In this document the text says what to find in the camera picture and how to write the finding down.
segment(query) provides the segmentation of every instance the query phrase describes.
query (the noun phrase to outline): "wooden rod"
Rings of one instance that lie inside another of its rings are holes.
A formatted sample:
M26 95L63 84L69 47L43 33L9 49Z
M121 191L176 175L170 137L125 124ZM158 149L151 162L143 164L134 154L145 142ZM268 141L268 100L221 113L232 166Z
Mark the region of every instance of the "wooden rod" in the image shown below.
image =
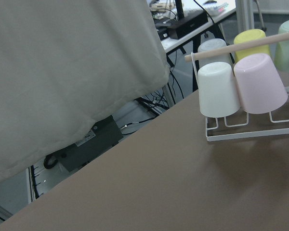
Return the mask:
M235 51L240 51L240 50L244 50L248 48L258 47L258 46L267 45L267 44L276 43L276 42L282 42L285 40L289 40L289 32L283 33L283 34L272 35L272 36L268 36L265 38L260 38L257 40L244 42L244 43L234 44L234 45L218 48L218 49L211 50L211 51L194 53L194 58L195 60L205 59L205 58L209 58L209 57L213 57L213 56L217 56L221 54L227 54L227 53L231 53ZM185 61L191 62L192 56L190 54L186 55Z

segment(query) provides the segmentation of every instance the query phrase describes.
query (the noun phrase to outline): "pink cup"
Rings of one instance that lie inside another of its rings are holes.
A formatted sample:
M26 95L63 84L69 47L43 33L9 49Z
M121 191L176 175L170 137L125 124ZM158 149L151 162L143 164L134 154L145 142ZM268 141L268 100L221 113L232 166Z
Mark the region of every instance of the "pink cup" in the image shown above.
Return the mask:
M235 65L234 73L244 111L268 113L287 101L285 87L268 54L257 53L241 59Z

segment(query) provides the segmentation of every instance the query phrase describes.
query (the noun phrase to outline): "cable connector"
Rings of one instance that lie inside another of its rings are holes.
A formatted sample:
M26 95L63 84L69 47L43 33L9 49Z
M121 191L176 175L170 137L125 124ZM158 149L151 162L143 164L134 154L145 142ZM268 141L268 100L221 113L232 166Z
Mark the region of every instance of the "cable connector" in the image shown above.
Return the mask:
M125 128L127 128L127 124L124 125L124 126L122 126L122 127L120 127L120 130L123 130L123 129L125 129Z

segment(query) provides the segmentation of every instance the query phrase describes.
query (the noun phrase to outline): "black cable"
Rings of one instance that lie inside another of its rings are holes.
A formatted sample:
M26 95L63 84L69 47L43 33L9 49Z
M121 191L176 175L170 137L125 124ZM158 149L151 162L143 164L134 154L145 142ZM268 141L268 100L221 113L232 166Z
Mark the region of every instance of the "black cable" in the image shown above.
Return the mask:
M161 99L162 99L162 101L164 101L164 102L167 102L167 100L165 100L165 98L164 98L164 92L163 92L163 94L161 95L160 93L159 93L159 91L157 90L157 91L155 91L154 92L156 95L158 95Z
M156 110L154 110L154 108L149 107L149 105L143 101L143 98L139 97L139 98L137 98L137 99L135 99L135 100L136 100L141 106L147 108L148 111L151 112L152 114L154 114L154 115L156 115L156 116L159 116L159 115L160 115Z
M122 135L123 135L123 136L131 135L131 134L135 133L136 131L132 131L132 132L130 132L130 133L122 133Z
M149 120L155 119L156 117L148 118L148 119L145 119L145 120L142 120L142 121L138 121L138 122L128 123L128 124L122 126L122 127L121 127L121 130L124 129L124 128L126 128L126 127L129 126L129 125L132 125L132 124L141 124L141 123L147 122L147 121L149 121ZM130 135L130 134L133 134L133 133L136 132L136 131L133 131L133 132L130 132L130 133L122 133L122 135Z
M175 99L174 99L173 93L172 93L172 91L171 91L171 89L170 89L169 83L167 83L167 87L168 87L168 89L169 89L170 96L171 96L171 98L172 98L172 100L173 100L173 103L175 103Z
M52 162L51 164L49 164L49 161L50 161L50 159L51 159L52 157L53 157L53 154L48 154L48 155L45 157L43 165L44 165L44 167L45 167L46 169L51 169L51 168L55 167L55 165L58 163L58 160L55 159L54 162Z
M152 102L150 99L149 100L147 100L147 99L144 99L144 98L140 98L142 101L144 101L145 103L148 103L148 104L152 104L152 105L154 105L154 106L158 106L158 107L161 107L161 108L163 108L163 109L165 109L165 110L168 110L169 109L169 107L166 107L166 106L164 106L164 105L162 105L162 104L160 104L160 103L154 103L154 102Z
M167 9L167 8L159 8L158 10L157 10L157 12L160 12L160 10L166 10L166 11L169 11L170 13L173 13L174 14L174 19L177 21L178 20L178 16L177 16L177 14L175 13L175 12L173 12L172 10L169 10L169 9Z
M172 90L173 90L174 96L176 97L177 95L176 95L175 90L174 90L174 88L173 88L173 86L174 86L174 77L173 77L173 75L171 75L171 76L172 76L172 85L171 85L171 88L172 88Z
M33 165L31 165L30 171L31 171L31 181L32 181L32 187L33 187L35 199L38 199L39 193L38 193L38 189L37 189L37 183L35 181L35 174L34 174L34 166Z
M211 19L212 23L213 23L213 26L215 27L216 30L219 30L218 25L215 23L215 21L213 20L212 16L207 12L206 9L204 9L196 0L193 0L208 16L209 18Z
M165 106L164 102L167 102L165 99L164 99L164 93L159 97L159 101L158 103L162 102L163 105Z
M178 87L179 87L179 89L180 89L180 92L181 92L182 98L184 99L183 91L182 91L182 88L181 88L181 86L180 86L180 84L179 84L177 78L174 76L174 74L172 73L172 71L170 71L170 74L171 74L172 78L176 81L176 83L177 83L177 85L178 85Z
M215 30L220 30L219 27L218 27L218 25L215 23L215 21L214 21L213 18L211 17L211 15L207 12L207 10L204 9L198 2L196 2L196 0L193 0L193 1L194 1L201 9L203 9L204 12L209 16L209 18L212 20L212 23L213 23L213 26L215 27ZM222 33L221 33L221 36L222 36L222 39L223 39L224 41L226 41L226 39L225 39L225 37L223 36ZM234 58L233 58L233 56L232 56L232 53L229 53L229 54L230 54L230 58L231 58L232 63L235 63L235 60L234 60Z
M147 96L147 95L145 95L146 96L146 98L150 101L150 102L152 102L152 100Z
M172 69L170 68L171 71L174 70L175 65L177 64L177 58L178 58L178 50L175 51L175 59L174 59L173 67L171 67Z

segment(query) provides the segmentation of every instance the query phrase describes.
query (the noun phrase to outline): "black device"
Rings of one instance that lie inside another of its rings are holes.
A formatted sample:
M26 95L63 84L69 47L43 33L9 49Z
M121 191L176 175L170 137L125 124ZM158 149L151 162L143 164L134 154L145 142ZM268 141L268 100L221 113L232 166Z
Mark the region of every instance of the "black device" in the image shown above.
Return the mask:
M112 116L96 122L92 131L95 136L83 144L77 146L74 143L53 153L68 171L92 161L123 138Z
M207 22L208 17L206 12L200 11L191 13L168 27L169 37L180 39Z
M156 28L156 31L158 32L158 36L160 40L168 38L168 29L167 28Z

